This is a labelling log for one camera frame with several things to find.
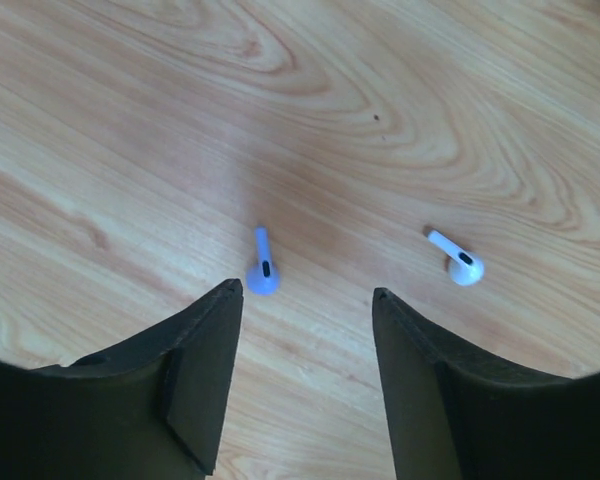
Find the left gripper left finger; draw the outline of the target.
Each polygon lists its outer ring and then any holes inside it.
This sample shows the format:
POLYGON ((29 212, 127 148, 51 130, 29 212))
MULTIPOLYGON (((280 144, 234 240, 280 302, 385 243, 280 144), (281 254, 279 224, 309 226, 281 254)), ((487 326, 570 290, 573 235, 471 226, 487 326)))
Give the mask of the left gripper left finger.
POLYGON ((242 311, 242 283, 228 279, 71 365, 0 360, 0 479, 210 477, 242 311))

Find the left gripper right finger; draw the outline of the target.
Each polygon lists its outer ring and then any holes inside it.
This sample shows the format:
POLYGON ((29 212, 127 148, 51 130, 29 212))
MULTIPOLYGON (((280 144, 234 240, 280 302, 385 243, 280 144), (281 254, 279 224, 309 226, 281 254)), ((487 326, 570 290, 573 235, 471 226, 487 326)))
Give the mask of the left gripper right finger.
POLYGON ((398 478, 600 479, 600 372, 516 364, 385 288, 372 323, 398 478))

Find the purple earbud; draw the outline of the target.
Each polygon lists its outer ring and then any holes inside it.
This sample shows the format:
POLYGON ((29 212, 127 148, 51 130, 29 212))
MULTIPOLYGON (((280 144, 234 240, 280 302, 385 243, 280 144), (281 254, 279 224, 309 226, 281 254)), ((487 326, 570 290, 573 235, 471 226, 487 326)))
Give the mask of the purple earbud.
POLYGON ((272 295, 280 286, 280 274, 273 262, 267 228, 257 227, 254 237, 258 262, 247 272, 247 287, 257 295, 272 295))

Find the white earbud left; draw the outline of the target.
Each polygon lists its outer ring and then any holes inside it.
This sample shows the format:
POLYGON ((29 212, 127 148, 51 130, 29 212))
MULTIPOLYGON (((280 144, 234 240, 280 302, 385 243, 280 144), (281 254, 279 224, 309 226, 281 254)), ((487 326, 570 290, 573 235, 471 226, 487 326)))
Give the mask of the white earbud left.
POLYGON ((427 239, 449 258, 448 273, 455 284, 467 287, 483 279, 484 263, 474 253, 461 248, 437 230, 431 230, 427 234, 427 239))

